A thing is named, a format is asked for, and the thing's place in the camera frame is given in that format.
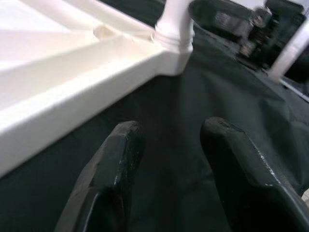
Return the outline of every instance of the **white cylindrical post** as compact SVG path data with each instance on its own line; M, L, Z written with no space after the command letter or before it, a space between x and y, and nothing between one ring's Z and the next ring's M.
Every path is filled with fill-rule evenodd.
M179 52L192 51L193 20L188 7L193 0L167 0L164 12L155 26L153 40Z
M298 29L296 34L285 46L275 63L272 65L268 75L275 81L279 82L280 79L286 74L290 67L299 58L302 52L309 44L309 19L303 23Z

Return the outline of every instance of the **wrinkled fabric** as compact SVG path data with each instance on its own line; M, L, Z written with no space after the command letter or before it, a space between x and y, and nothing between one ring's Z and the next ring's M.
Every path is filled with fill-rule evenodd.
M151 26L164 7L105 2ZM139 121L147 137L133 189L134 232L231 231L199 141L211 116L246 131L298 194L309 187L309 105L238 64L227 41L195 32L182 75L155 77L0 180L2 232L52 232L83 167L128 120Z

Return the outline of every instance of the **dark fabric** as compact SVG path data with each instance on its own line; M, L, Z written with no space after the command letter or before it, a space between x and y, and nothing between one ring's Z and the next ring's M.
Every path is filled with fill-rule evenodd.
M260 152L244 131L213 117L200 139L233 232L309 231L309 209L285 170L270 166L271 154Z
M154 25L155 0L106 0ZM219 116L241 127L301 194L309 172L309 106L238 64L233 46L195 28L194 51L178 77L155 77L0 181L0 230L51 232L82 168L122 121L145 127L147 145L133 189L134 232L229 232L204 157L202 122Z

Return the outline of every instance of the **black machine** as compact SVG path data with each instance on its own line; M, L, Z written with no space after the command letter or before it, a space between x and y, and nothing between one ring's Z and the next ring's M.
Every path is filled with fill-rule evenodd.
M303 6L287 0L267 0L254 11L229 0L196 0L189 11L203 29L238 43L237 60L253 70L269 69L306 20ZM288 77L298 82L306 79L308 51L309 47Z

